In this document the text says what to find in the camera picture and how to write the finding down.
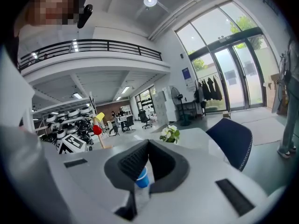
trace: red object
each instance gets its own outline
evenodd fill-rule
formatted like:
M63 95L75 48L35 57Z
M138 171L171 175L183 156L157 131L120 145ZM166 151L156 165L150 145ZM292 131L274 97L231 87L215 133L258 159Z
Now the red object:
M98 125L93 126L93 133L95 135L100 135L102 133L102 129Z

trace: black pad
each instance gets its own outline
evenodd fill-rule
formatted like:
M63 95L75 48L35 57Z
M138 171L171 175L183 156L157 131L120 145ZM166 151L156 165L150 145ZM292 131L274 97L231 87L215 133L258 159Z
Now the black pad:
M104 171L116 188L133 192L134 183L148 159L155 178L150 193L173 191L189 174L190 166L185 157L153 140L144 140L113 156L105 163Z

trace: sneaker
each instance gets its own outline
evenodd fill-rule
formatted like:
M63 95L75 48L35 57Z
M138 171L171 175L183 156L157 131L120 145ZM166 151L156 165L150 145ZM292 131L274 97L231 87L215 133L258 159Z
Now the sneaker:
M287 151L286 153L283 153L278 149L277 152L285 159L288 159L291 156L289 151Z
M289 151L290 151L291 153L295 153L296 150L297 150L297 148L296 148L295 146L293 146L292 148L289 149Z

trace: navy blue chair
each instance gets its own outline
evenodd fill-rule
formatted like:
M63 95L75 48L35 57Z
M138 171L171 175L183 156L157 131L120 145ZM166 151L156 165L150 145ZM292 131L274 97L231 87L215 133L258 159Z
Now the navy blue chair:
M218 144L230 164L242 171L251 151L251 131L243 125L223 118L206 133Z

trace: jeans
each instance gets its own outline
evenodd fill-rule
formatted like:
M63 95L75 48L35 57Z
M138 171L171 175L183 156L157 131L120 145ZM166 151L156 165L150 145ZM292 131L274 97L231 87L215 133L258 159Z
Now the jeans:
M282 153L286 153L290 150L290 148L294 147L292 138L299 111L299 81L293 77L287 85L287 93L289 96L288 114L286 118L284 136L279 146L279 151Z

